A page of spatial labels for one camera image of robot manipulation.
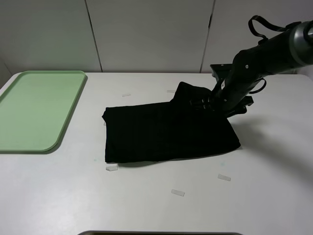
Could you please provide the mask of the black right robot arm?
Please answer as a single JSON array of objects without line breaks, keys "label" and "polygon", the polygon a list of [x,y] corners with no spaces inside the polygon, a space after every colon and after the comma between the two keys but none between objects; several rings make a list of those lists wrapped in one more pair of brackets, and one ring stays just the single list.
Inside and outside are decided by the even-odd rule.
[{"label": "black right robot arm", "polygon": [[208,95],[190,101],[196,109],[218,111],[229,118],[246,113],[252,94],[269,75],[310,66],[313,63],[313,23],[293,22],[285,27],[255,15],[248,21],[250,32],[260,37],[258,45],[241,50],[232,64],[211,65],[217,83]]}]

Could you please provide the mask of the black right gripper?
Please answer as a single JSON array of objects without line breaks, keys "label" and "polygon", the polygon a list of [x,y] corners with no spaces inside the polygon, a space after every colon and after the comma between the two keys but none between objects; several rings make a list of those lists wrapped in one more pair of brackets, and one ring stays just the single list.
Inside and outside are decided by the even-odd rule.
[{"label": "black right gripper", "polygon": [[209,96],[205,96],[203,98],[191,99],[189,101],[189,104],[195,110],[210,110],[212,112],[216,110]]}]

